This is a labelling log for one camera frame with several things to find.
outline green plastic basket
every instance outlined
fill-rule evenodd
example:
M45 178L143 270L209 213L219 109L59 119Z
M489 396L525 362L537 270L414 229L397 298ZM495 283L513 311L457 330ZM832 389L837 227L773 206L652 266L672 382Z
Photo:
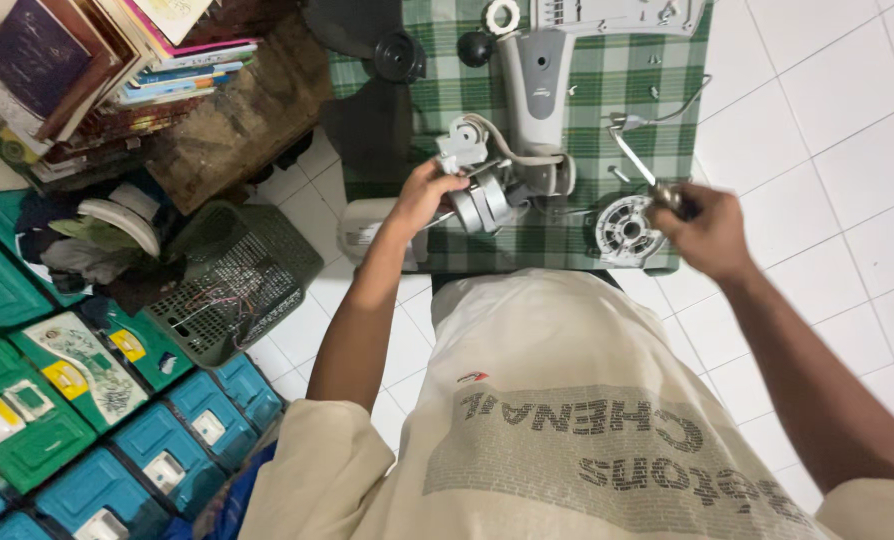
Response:
M216 369L301 302L324 260L276 206L204 205L170 243L184 281L145 308L193 363Z

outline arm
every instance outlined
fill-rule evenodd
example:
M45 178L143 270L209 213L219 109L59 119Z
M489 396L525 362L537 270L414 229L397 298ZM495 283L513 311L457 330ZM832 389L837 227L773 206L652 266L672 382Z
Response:
M327 327L313 362L307 399L349 401L368 412L373 409L384 375L407 244L434 216L444 193L468 184L467 178L438 178L432 160L410 174Z
M790 442L826 494L854 479L894 480L894 416L838 361L751 259L737 197L693 184L700 215L657 210L654 225L730 302Z

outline red logo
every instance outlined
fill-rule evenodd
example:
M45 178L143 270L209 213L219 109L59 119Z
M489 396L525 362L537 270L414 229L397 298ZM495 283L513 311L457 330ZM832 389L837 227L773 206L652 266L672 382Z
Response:
M486 379L490 377L489 374L480 372L480 371L472 371L468 374L465 374L461 378L458 378L456 381L458 383L470 383L471 381L479 381L481 379Z

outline black fan blade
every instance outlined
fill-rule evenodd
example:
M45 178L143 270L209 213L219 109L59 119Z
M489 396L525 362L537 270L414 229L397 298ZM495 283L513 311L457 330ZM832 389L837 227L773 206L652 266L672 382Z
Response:
M401 0L309 0L304 18L328 49L373 60L381 37L404 26Z
M410 172L414 136L411 90L377 77L354 95L320 106L320 125L345 166L379 182Z

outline pile of clothes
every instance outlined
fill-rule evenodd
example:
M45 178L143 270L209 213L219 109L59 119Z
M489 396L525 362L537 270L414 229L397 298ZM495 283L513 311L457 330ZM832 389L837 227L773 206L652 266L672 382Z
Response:
M14 232L23 260L58 292L106 296L133 316L183 280L184 259L163 261L160 252L180 221L152 179L117 178L76 192L27 194Z

